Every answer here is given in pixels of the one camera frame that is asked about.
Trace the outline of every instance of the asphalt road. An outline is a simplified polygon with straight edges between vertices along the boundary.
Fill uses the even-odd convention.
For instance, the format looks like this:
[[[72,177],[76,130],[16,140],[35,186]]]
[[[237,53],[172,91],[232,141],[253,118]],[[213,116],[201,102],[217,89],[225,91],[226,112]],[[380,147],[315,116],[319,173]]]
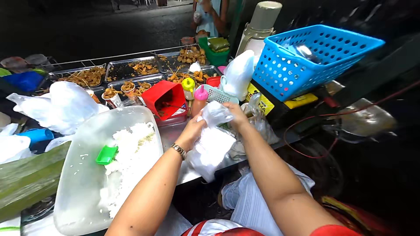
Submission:
[[[194,35],[192,14],[192,5],[182,5],[83,18],[22,18],[0,29],[0,56],[42,53],[65,62],[179,46],[182,37]]]

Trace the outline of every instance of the blue plastic cup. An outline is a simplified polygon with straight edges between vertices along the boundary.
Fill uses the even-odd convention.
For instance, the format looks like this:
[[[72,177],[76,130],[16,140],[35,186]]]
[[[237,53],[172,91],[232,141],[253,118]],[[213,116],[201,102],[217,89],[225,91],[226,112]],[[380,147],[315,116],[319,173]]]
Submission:
[[[47,128],[33,128],[17,135],[29,137],[31,139],[30,145],[39,141],[54,139],[53,132]]]

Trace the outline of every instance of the blue plastic basket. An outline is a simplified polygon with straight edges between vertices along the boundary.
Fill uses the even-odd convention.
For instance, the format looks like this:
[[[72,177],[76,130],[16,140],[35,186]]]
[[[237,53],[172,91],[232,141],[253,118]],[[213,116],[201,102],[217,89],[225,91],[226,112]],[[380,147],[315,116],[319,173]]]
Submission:
[[[320,60],[315,64],[280,46],[303,42]],[[385,42],[380,39],[337,29],[314,25],[267,37],[260,61],[252,78],[284,102],[319,84],[329,82],[370,51]]]

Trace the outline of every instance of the metal rail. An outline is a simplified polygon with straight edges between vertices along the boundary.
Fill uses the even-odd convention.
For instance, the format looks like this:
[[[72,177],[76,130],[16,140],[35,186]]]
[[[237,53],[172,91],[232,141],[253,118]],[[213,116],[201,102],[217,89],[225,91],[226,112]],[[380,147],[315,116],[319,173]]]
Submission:
[[[90,61],[93,65],[95,65],[92,62],[93,60],[118,58],[118,57],[131,56],[131,55],[143,54],[143,53],[148,53],[148,52],[157,52],[157,51],[163,51],[163,50],[174,49],[174,48],[181,48],[181,47],[188,47],[188,46],[194,46],[194,45],[198,45],[198,44],[191,44],[191,45],[184,45],[184,46],[177,46],[177,47],[168,47],[168,48],[163,48],[163,49],[156,49],[156,50],[150,50],[150,51],[144,51],[144,52],[135,52],[135,53],[129,53],[129,54],[117,55],[117,56],[109,56],[109,57],[103,57],[103,58],[93,58],[93,59],[86,59],[86,60],[75,60],[75,61],[61,62],[61,63],[55,63],[55,64],[49,64],[49,65],[39,65],[37,67],[41,67],[41,66],[56,66],[56,65],[64,65],[64,64],[78,63],[78,62],[82,63],[83,66],[85,66],[84,63],[83,63],[84,61]]]

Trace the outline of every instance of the gold wristwatch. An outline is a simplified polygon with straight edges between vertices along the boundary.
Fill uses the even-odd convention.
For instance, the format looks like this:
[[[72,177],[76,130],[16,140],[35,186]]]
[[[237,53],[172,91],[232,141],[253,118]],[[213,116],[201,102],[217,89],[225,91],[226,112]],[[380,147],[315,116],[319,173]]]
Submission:
[[[175,149],[175,151],[177,151],[181,155],[182,160],[185,160],[186,153],[185,153],[184,149],[182,149],[182,147],[178,146],[178,144],[176,144],[176,143],[172,144],[171,147],[173,149]]]

